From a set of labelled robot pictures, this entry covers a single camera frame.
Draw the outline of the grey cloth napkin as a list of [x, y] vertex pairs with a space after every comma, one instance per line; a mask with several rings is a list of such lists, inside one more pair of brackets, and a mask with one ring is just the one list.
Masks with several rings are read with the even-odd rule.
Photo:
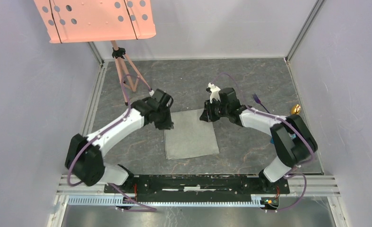
[[171, 114], [174, 127], [164, 131], [168, 160], [219, 154], [213, 123], [201, 121], [202, 109]]

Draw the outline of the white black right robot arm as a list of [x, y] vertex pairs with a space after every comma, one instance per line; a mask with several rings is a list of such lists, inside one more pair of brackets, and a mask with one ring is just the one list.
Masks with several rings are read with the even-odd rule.
[[271, 136], [277, 156], [261, 172], [258, 186], [262, 192], [272, 192], [280, 178], [315, 157], [317, 142], [301, 116], [273, 115], [242, 105], [231, 87], [220, 89], [209, 83], [207, 92], [210, 98], [204, 102], [201, 121], [216, 122], [225, 117], [233, 124]]

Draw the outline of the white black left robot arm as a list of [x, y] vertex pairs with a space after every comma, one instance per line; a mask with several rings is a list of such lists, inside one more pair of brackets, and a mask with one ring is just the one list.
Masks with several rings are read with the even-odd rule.
[[173, 98], [168, 93], [156, 89], [148, 97], [130, 104], [121, 116], [101, 129], [86, 136], [74, 135], [65, 160], [68, 185], [76, 186], [70, 180], [74, 175], [87, 186], [112, 183], [121, 192], [130, 192], [134, 186], [130, 171], [119, 164], [106, 163], [105, 156], [121, 140], [148, 124], [152, 123], [158, 130], [172, 129], [172, 104]]

